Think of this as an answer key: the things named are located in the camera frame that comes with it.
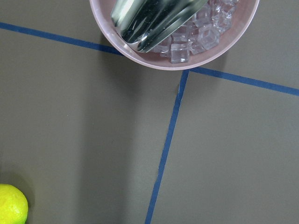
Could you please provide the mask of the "clear ice cubes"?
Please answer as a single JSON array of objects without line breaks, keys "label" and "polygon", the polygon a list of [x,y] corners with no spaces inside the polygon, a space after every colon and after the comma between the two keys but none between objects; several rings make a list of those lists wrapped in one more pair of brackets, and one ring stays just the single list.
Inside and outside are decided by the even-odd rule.
[{"label": "clear ice cubes", "polygon": [[237,0],[209,0],[187,22],[151,52],[170,63],[187,63],[191,56],[216,47],[220,36],[232,26]]}]

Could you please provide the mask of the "metal scoop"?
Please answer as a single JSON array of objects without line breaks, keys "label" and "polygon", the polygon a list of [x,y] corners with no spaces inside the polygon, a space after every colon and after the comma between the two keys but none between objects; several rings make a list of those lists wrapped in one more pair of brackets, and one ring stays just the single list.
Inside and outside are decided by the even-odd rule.
[{"label": "metal scoop", "polygon": [[206,0],[118,0],[111,20],[134,51],[147,53],[187,22]]}]

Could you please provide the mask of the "yellow lemon far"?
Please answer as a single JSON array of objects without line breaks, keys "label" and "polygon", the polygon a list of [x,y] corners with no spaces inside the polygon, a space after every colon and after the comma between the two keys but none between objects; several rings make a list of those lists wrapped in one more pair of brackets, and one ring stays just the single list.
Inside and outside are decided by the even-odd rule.
[{"label": "yellow lemon far", "polygon": [[28,217],[28,201],[25,195],[10,184],[0,185],[0,223],[25,224]]}]

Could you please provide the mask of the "pink bowl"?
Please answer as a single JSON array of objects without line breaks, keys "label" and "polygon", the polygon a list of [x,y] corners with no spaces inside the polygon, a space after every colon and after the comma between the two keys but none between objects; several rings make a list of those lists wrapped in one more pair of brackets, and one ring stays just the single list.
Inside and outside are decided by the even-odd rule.
[{"label": "pink bowl", "polygon": [[244,34],[250,25],[257,7],[258,0],[240,0],[233,14],[232,27],[220,37],[220,43],[214,48],[198,55],[190,56],[186,63],[170,63],[167,58],[155,53],[137,53],[119,37],[110,18],[110,13],[116,1],[91,0],[93,16],[103,35],[126,58],[149,68],[157,70],[186,70],[192,69],[220,57],[227,52]]}]

